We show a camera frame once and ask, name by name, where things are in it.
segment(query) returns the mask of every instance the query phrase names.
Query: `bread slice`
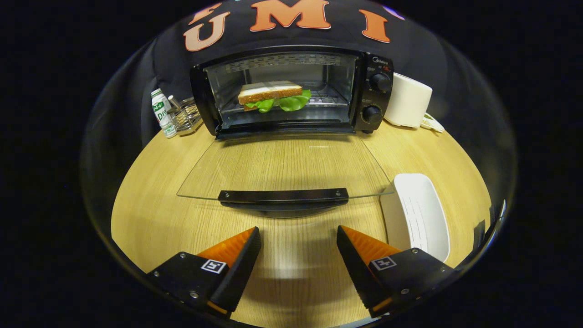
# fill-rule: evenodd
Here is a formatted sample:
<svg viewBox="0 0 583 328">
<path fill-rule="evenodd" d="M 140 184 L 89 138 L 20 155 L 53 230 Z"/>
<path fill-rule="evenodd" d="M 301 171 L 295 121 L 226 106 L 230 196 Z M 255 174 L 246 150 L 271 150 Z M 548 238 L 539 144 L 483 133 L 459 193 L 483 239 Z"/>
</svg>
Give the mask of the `bread slice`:
<svg viewBox="0 0 583 328">
<path fill-rule="evenodd" d="M 255 103 L 261 100 L 301 95 L 302 89 L 290 81 L 271 81 L 246 84 L 239 93 L 239 104 Z"/>
</svg>

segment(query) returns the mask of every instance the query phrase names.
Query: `green lettuce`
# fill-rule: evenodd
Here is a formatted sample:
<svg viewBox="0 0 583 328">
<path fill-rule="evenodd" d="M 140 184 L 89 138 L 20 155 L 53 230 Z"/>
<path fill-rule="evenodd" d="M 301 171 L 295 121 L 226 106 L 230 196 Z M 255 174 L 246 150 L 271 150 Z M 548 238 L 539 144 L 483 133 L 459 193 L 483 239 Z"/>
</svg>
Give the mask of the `green lettuce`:
<svg viewBox="0 0 583 328">
<path fill-rule="evenodd" d="M 304 108 L 310 101 L 312 92 L 310 90 L 303 90 L 299 96 L 291 96 L 280 99 L 266 99 L 260 102 L 247 103 L 245 106 L 249 108 L 257 107 L 261 113 L 267 113 L 273 106 L 279 106 L 284 111 L 295 111 Z"/>
</svg>

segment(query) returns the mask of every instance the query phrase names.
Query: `oven knob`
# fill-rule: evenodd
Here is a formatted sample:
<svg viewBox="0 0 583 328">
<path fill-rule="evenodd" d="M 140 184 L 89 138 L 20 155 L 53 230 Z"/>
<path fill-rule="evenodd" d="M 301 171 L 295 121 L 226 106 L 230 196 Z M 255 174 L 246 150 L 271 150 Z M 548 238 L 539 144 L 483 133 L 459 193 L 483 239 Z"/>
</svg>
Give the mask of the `oven knob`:
<svg viewBox="0 0 583 328">
<path fill-rule="evenodd" d="M 370 85 L 378 91 L 390 91 L 391 79 L 384 74 L 375 74 L 370 77 Z"/>
<path fill-rule="evenodd" d="M 367 106 L 363 109 L 363 118 L 370 124 L 377 124 L 382 121 L 382 111 L 377 106 Z"/>
</svg>

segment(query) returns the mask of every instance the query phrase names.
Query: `white container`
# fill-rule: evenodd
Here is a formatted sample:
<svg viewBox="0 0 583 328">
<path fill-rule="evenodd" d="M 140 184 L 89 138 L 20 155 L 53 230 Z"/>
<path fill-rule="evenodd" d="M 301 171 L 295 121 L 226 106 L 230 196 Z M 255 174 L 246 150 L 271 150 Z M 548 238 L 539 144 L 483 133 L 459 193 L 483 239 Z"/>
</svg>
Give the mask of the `white container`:
<svg viewBox="0 0 583 328">
<path fill-rule="evenodd" d="M 156 115 L 156 120 L 160 124 L 160 128 L 164 131 L 166 138 L 172 138 L 176 135 L 176 126 L 174 120 L 168 114 L 168 111 L 171 109 L 168 98 L 166 98 L 160 88 L 152 91 L 150 95 L 152 97 L 152 109 L 154 110 L 154 115 Z"/>
<path fill-rule="evenodd" d="M 393 125 L 418 128 L 432 93 L 433 89 L 427 85 L 393 73 L 393 89 L 385 119 Z"/>
<path fill-rule="evenodd" d="M 381 196 L 389 244 L 401 250 L 416 247 L 445 262 L 449 230 L 433 183 L 420 173 L 402 173 L 393 184 L 395 193 Z"/>
</svg>

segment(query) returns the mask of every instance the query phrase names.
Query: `white plastic tray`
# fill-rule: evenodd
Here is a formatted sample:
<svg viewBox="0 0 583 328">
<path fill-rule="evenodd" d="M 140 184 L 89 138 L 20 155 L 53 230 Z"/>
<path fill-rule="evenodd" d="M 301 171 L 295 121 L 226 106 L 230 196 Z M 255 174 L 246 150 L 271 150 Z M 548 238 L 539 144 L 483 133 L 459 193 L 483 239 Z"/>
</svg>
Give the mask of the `white plastic tray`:
<svg viewBox="0 0 583 328">
<path fill-rule="evenodd" d="M 394 194 L 381 196 L 389 244 L 402 250 L 417 247 L 445 262 L 449 230 L 431 180 L 420 173 L 402 173 L 395 176 L 394 186 Z"/>
</svg>

